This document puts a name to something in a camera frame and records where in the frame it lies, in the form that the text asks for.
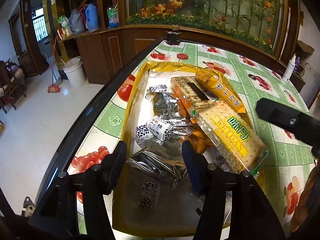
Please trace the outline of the person's right hand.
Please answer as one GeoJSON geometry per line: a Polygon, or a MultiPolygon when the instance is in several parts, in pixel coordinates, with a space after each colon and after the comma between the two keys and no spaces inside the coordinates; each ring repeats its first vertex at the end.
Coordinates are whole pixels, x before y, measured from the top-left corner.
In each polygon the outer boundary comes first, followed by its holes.
{"type": "Polygon", "coordinates": [[[311,198],[312,188],[316,182],[317,176],[319,175],[319,165],[315,166],[309,174],[304,191],[300,195],[298,205],[296,207],[295,213],[290,222],[291,232],[296,232],[299,227],[307,219],[310,211],[308,210],[308,201],[311,198]]]}

